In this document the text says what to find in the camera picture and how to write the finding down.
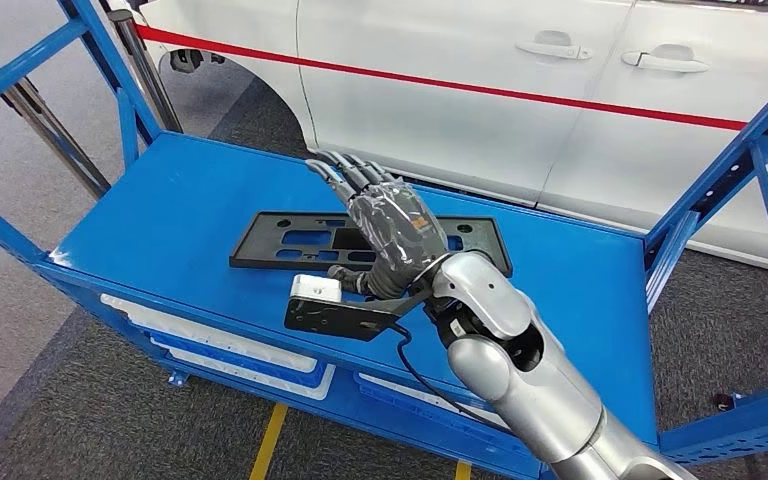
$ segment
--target blue metal rack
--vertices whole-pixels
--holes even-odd
[[[126,171],[54,251],[39,249],[0,217],[2,248],[167,367],[175,384],[190,374],[204,377],[492,471],[541,476],[539,462],[527,452],[494,447],[492,435],[500,433],[477,441],[363,395],[355,372],[422,388],[401,365],[392,332],[361,343],[285,330],[294,272],[231,269],[227,252],[256,211],[340,211],[339,203],[296,159],[162,129],[89,0],[59,2],[68,21],[0,68],[0,94],[80,38],[115,94]],[[146,144],[142,154],[137,135]],[[509,239],[513,264],[524,267],[516,269],[513,283],[535,300],[605,404],[643,441],[680,463],[696,464],[767,451],[768,392],[658,434],[647,313],[690,236],[753,177],[768,210],[768,104],[645,236],[420,190],[438,214],[493,216]],[[280,178],[292,188],[263,186],[264,178]],[[102,304],[102,293],[335,364],[331,390],[321,401],[302,398],[176,360]],[[600,308],[591,308],[595,304]],[[441,391],[481,406],[449,370],[424,315],[413,312],[403,322],[413,333],[407,354],[416,368]],[[606,363],[625,367],[602,371]]]

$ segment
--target car door handle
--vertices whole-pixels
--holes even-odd
[[[622,61],[637,68],[650,70],[666,70],[668,72],[699,73],[708,70],[707,64],[699,60],[675,60],[652,55],[649,52],[625,52]]]
[[[516,47],[526,52],[552,57],[568,58],[570,60],[587,60],[593,57],[593,49],[580,45],[551,45],[538,42],[518,42]]]

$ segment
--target floor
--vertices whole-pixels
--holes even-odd
[[[0,36],[0,63],[56,27],[61,15],[48,0],[0,8],[0,26],[11,28],[9,39]],[[16,25],[22,28],[13,32]],[[302,155],[285,107],[235,67],[205,64],[191,76],[162,72],[185,129]],[[32,79],[115,179],[121,153],[114,104],[80,45]],[[0,104],[0,212],[50,248],[91,204]],[[0,251],[0,478],[247,475],[269,403],[206,382],[171,389],[157,367],[73,309]],[[650,324],[659,427],[711,414],[712,392],[768,386],[768,271],[686,252]],[[116,365],[127,365],[129,375],[117,375],[125,367]],[[417,472],[452,478],[454,468],[452,461],[291,411],[269,478],[416,478]],[[696,471],[703,479],[766,479],[768,456]],[[473,478],[489,476],[473,472]]]

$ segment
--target black cable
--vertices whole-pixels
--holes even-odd
[[[476,413],[473,413],[466,408],[464,408],[461,404],[455,402],[454,400],[449,399],[446,395],[444,395],[440,390],[437,390],[434,386],[432,386],[428,381],[422,377],[422,375],[419,374],[419,372],[416,371],[415,368],[413,368],[413,365],[408,361],[408,357],[405,356],[405,345],[409,344],[413,340],[413,336],[411,336],[410,332],[402,327],[401,325],[390,325],[388,328],[392,329],[393,331],[397,332],[401,336],[405,337],[402,340],[399,341],[399,344],[396,345],[396,351],[399,354],[399,358],[402,360],[402,364],[405,366],[405,368],[408,369],[408,371],[413,375],[416,380],[422,384],[428,391],[433,393],[434,395],[437,395],[441,399],[443,399],[444,402],[448,403],[449,405],[455,407],[459,412],[463,413],[464,415],[467,415],[471,417],[473,420],[478,421],[479,423],[492,428],[493,430],[497,430],[502,433],[507,433],[508,435],[514,435],[514,432],[512,432],[510,429],[499,426],[490,420],[487,420],[486,418],[482,417],[481,415],[478,415]]]

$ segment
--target red stripe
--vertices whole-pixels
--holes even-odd
[[[238,47],[226,43],[213,42],[201,38],[190,37],[178,33],[167,32],[145,25],[137,25],[137,32],[145,40],[156,42],[171,43],[184,47],[196,48],[200,50],[209,50],[213,52],[228,53],[240,55],[243,57],[258,58],[273,62],[289,63],[301,65],[304,67],[321,68],[324,70],[333,70],[336,72],[352,73],[355,75],[366,75],[368,77],[388,78],[390,80],[399,80],[402,82],[418,83],[420,85],[431,85],[434,87],[451,88],[454,90],[463,90],[466,92],[486,93],[488,95],[497,95],[500,97],[519,98],[522,100],[531,100],[533,102],[551,103],[554,105],[565,105],[568,107],[584,108],[587,110],[596,110],[599,112],[619,113],[621,115],[631,115],[634,117],[654,118],[657,120],[666,120],[668,122],[685,123],[690,125],[700,125],[703,127],[723,128],[726,130],[741,130],[746,126],[746,122],[738,120],[726,120],[724,118],[703,117],[701,115],[689,115],[686,113],[662,112],[660,110],[650,110],[648,108],[626,107],[623,105],[611,105],[608,103],[589,102],[587,100],[577,100],[574,98],[552,97],[549,95],[540,95],[537,93],[519,92],[516,90],[505,90],[502,88],[482,87],[480,85],[470,85],[468,83],[449,82],[446,80],[436,80],[433,78],[417,77],[414,75],[405,75],[402,73],[385,72],[382,70],[372,70],[363,67],[352,67],[341,65],[339,63],[323,62],[320,60],[311,60],[308,58],[282,55],[280,53],[265,52],[253,48]]]

